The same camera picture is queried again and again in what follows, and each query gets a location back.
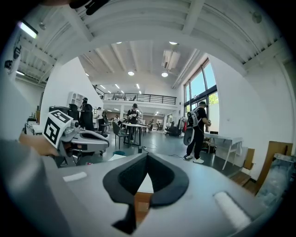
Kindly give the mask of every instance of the man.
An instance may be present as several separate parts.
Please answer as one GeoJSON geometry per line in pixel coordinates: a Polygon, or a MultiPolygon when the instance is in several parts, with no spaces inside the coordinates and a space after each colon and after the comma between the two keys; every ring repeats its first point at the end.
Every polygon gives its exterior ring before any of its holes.
{"type": "MultiPolygon", "coordinates": [[[[137,104],[133,104],[132,109],[128,111],[127,117],[128,117],[128,123],[136,124],[137,123],[137,117],[139,116],[138,112],[136,111],[136,108],[138,107],[137,104]]],[[[134,142],[134,127],[129,126],[129,133],[130,133],[130,142],[134,142]]]]}
{"type": "Polygon", "coordinates": [[[197,115],[197,120],[199,121],[198,125],[193,127],[194,129],[194,138],[193,141],[188,145],[186,155],[184,156],[185,160],[192,159],[193,156],[191,155],[191,152],[193,150],[194,144],[194,163],[202,164],[204,161],[199,157],[199,153],[202,149],[202,145],[204,142],[204,125],[211,126],[211,123],[207,119],[207,115],[205,112],[205,107],[208,107],[204,101],[201,101],[199,103],[199,106],[197,109],[194,110],[194,112],[197,115]]]}

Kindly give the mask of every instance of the air conditioning unit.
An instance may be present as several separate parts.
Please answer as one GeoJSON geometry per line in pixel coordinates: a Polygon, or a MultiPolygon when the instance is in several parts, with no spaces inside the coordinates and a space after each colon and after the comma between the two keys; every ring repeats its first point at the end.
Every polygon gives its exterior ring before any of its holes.
{"type": "Polygon", "coordinates": [[[171,70],[176,68],[181,54],[172,50],[163,51],[163,58],[161,65],[164,69],[171,70]]]}

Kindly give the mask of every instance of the white sneaker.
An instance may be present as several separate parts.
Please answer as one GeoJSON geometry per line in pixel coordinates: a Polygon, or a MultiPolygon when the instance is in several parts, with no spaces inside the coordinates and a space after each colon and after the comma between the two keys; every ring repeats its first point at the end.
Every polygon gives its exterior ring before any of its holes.
{"type": "Polygon", "coordinates": [[[183,157],[183,159],[184,160],[190,160],[190,159],[192,159],[193,158],[193,156],[192,155],[185,155],[184,157],[183,157]]]}
{"type": "Polygon", "coordinates": [[[202,164],[202,163],[204,162],[201,158],[198,158],[198,159],[193,158],[192,161],[193,161],[194,163],[199,163],[199,164],[202,164]]]}

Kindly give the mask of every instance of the black t-shirt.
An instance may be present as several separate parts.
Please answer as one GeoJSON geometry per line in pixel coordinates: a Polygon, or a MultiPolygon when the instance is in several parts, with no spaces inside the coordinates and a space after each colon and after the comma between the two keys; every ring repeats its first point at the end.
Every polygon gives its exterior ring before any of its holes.
{"type": "Polygon", "coordinates": [[[128,111],[128,117],[129,117],[129,123],[136,124],[137,123],[137,119],[136,118],[138,117],[137,110],[133,111],[132,109],[130,109],[128,111]]]}
{"type": "Polygon", "coordinates": [[[205,112],[205,109],[204,108],[198,108],[196,111],[195,111],[196,115],[197,115],[197,119],[200,120],[199,123],[198,123],[198,127],[200,128],[200,130],[202,132],[204,132],[204,122],[203,122],[203,118],[207,118],[207,114],[205,112]]]}

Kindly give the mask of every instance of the teal bucket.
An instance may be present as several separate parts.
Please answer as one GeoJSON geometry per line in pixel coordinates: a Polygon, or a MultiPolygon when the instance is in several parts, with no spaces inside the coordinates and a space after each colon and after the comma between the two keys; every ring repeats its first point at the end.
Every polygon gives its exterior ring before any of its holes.
{"type": "Polygon", "coordinates": [[[116,150],[113,152],[113,155],[120,155],[120,156],[125,156],[125,152],[121,150],[116,150]]]}

